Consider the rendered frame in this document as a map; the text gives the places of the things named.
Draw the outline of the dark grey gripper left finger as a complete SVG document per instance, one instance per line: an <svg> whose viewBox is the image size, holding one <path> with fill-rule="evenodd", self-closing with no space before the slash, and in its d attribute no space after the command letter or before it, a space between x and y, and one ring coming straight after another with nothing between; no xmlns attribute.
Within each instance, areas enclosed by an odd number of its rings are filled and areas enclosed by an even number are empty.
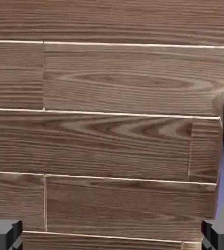
<svg viewBox="0 0 224 250"><path fill-rule="evenodd" d="M21 220L0 219L0 250L23 250Z"/></svg>

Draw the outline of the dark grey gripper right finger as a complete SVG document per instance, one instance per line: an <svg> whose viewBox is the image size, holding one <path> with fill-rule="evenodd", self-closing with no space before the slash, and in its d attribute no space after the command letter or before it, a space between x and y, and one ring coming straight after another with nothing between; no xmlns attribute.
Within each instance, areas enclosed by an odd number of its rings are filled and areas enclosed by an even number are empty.
<svg viewBox="0 0 224 250"><path fill-rule="evenodd" d="M202 250L224 250L224 220L203 220L201 223Z"/></svg>

